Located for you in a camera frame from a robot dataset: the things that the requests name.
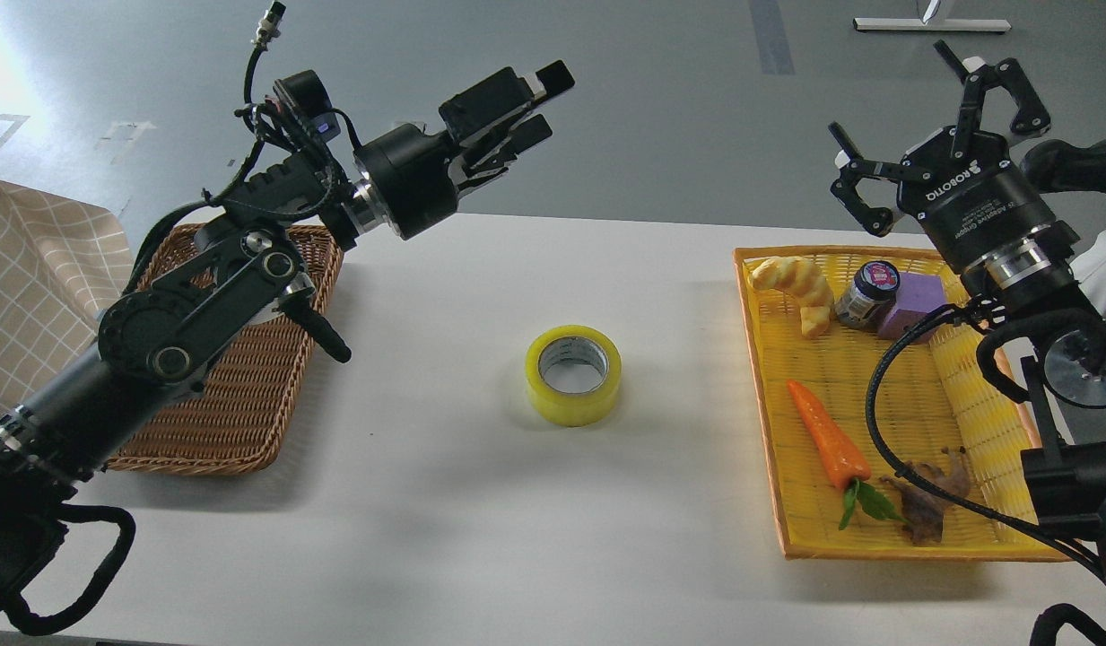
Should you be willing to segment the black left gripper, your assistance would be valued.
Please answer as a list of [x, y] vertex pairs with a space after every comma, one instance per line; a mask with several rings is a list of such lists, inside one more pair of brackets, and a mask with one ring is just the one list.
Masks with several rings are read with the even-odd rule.
[[500, 70], [446, 100], [442, 131], [401, 124], [354, 152], [354, 223], [359, 231], [388, 225], [410, 239], [457, 212], [462, 197], [495, 181], [519, 156], [552, 136], [535, 97], [559, 97], [576, 86], [563, 60], [525, 76]]

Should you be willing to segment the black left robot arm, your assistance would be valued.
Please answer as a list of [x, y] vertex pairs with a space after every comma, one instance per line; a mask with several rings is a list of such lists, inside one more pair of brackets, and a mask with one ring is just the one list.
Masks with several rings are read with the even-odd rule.
[[438, 134], [405, 123], [361, 143], [315, 71], [253, 97], [283, 13], [274, 1], [255, 29], [234, 111], [254, 143], [233, 179], [153, 226], [88, 348], [0, 417], [0, 615], [20, 633], [61, 633], [104, 597], [137, 527], [118, 507], [73, 504], [76, 486], [161, 409], [200, 397], [242, 330], [283, 316], [351, 360], [312, 308], [293, 225], [319, 218], [344, 252], [380, 225], [411, 239], [547, 139], [539, 108], [576, 84], [561, 60], [524, 76], [502, 67], [442, 103]]

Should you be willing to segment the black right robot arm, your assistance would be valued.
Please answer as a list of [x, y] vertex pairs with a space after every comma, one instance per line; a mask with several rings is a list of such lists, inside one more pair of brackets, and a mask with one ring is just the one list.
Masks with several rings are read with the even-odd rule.
[[[904, 481], [1057, 549], [1106, 586], [1106, 441], [1070, 445], [1048, 407], [1055, 397], [1106, 409], [1106, 319], [1070, 265], [1077, 233], [1043, 201], [1045, 192], [1106, 195], [1106, 140], [1086, 148], [1048, 140], [1012, 162], [1012, 144], [1051, 127], [1016, 58], [968, 63], [943, 41], [935, 49], [962, 86], [951, 126], [900, 162], [872, 162], [839, 124], [830, 125], [847, 156], [832, 195], [877, 237], [912, 216], [968, 293], [966, 305], [936, 308], [884, 353], [866, 392], [868, 433]], [[935, 485], [881, 438], [876, 402], [885, 373], [910, 342], [943, 324], [979, 331], [980, 375], [1006, 399], [1032, 406], [1041, 446], [1024, 450], [1021, 465], [1036, 523]]]

